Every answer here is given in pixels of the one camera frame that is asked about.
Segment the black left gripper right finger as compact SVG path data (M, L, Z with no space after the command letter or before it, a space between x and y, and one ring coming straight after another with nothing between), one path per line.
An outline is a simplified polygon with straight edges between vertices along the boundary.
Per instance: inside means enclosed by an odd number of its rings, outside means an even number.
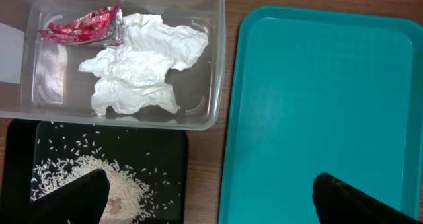
M422 224L328 173L313 181L320 224Z

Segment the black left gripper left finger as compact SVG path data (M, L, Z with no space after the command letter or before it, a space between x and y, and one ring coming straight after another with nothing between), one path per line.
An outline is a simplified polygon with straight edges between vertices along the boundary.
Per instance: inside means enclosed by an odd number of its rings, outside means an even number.
M88 174L30 201L31 174L4 176L2 223L99 223L108 202L110 183L104 170Z

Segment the rice pile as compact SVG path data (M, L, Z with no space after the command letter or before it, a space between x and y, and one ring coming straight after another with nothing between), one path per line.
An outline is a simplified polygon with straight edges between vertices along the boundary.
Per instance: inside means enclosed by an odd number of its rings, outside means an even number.
M183 131L40 122L30 201L102 169L101 223L183 223L187 153Z

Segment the white napkin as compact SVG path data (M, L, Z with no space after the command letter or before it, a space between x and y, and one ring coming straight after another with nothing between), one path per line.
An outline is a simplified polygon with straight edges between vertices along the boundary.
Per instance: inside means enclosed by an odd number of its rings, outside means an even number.
M161 15L134 13L123 18L122 43L101 50L79 65L79 71L98 77L91 108L98 116L111 107L135 114L146 106L179 110L168 70L190 69L209 44L208 34L190 26L168 26Z

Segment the red snack wrapper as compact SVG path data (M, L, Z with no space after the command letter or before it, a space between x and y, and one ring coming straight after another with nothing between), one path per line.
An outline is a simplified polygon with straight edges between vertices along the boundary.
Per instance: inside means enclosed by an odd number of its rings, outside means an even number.
M117 5L92 11L72 23L50 23L39 30L43 40L56 44L88 47L118 46L123 35L122 10Z

